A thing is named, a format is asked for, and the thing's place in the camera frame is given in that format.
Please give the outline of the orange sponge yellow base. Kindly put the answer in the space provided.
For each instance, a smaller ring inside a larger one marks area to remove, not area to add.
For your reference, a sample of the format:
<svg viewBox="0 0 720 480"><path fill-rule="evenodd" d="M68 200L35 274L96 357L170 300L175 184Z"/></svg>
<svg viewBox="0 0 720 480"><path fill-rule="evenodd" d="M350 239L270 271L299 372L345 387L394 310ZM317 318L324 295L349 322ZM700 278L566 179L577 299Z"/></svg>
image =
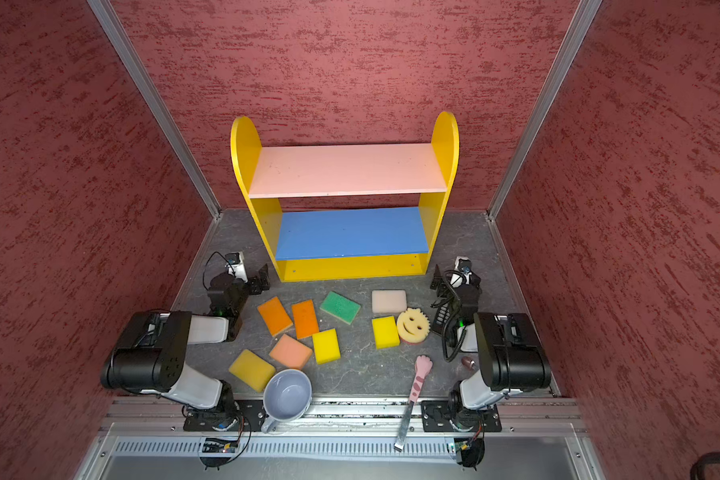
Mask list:
<svg viewBox="0 0 720 480"><path fill-rule="evenodd" d="M293 326L293 321L278 297L273 297L259 305L257 311L272 337L280 335Z"/></svg>
<svg viewBox="0 0 720 480"><path fill-rule="evenodd" d="M312 300L305 300L292 305L293 322L298 340L306 339L319 333L318 319Z"/></svg>

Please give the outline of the green scrub sponge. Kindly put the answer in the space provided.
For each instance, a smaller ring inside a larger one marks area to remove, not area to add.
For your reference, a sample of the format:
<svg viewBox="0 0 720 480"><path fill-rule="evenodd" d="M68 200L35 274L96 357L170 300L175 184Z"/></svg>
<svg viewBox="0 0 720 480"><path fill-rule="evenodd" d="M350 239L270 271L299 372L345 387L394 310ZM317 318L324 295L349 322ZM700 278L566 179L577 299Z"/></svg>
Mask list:
<svg viewBox="0 0 720 480"><path fill-rule="evenodd" d="M329 292L320 305L320 311L350 325L361 309L361 305L336 293Z"/></svg>

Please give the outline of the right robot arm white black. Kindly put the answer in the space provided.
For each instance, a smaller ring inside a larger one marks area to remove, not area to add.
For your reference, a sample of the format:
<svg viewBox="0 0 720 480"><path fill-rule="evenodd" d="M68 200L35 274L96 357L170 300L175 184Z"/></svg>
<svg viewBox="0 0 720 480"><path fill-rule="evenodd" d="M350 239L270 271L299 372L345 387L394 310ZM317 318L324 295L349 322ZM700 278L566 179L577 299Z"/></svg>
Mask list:
<svg viewBox="0 0 720 480"><path fill-rule="evenodd" d="M481 289L472 274L436 271L430 284L438 300L431 330L440 336L444 359L475 353L470 377L456 382L449 394L452 416L484 411L501 400L545 389L551 367L528 315L478 310Z"/></svg>

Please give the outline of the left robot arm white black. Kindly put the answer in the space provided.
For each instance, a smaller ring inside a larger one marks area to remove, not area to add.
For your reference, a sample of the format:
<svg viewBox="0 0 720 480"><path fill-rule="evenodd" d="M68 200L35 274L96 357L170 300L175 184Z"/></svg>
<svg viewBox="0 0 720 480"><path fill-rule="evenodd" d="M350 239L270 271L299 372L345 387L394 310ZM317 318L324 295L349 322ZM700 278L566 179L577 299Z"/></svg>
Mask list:
<svg viewBox="0 0 720 480"><path fill-rule="evenodd" d="M235 415L228 383L186 364L187 347L236 340L247 299L270 289L269 268L240 278L234 268L214 277L207 289L210 313L148 310L132 315L100 374L101 385L136 395L159 395L196 411Z"/></svg>

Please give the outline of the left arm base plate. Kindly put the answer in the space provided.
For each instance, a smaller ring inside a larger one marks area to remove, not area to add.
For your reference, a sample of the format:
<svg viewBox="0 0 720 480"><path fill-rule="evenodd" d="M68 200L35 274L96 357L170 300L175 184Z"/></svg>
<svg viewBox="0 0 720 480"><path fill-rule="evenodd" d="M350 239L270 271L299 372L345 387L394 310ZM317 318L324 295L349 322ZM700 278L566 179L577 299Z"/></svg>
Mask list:
<svg viewBox="0 0 720 480"><path fill-rule="evenodd" d="M197 410L186 407L183 430L185 432L231 434L248 428L259 432L266 417L262 400L237 399L232 402L231 412Z"/></svg>

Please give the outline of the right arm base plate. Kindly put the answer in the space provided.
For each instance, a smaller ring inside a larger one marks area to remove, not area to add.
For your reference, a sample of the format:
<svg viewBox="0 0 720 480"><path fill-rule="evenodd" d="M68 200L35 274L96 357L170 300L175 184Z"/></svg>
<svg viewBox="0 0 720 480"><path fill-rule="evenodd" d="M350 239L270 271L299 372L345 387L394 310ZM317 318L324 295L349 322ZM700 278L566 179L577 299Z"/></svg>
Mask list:
<svg viewBox="0 0 720 480"><path fill-rule="evenodd" d="M479 427L485 433L502 431L502 424L495 405L483 410L457 409L446 401L422 401L420 403L422 424L428 433L474 434Z"/></svg>

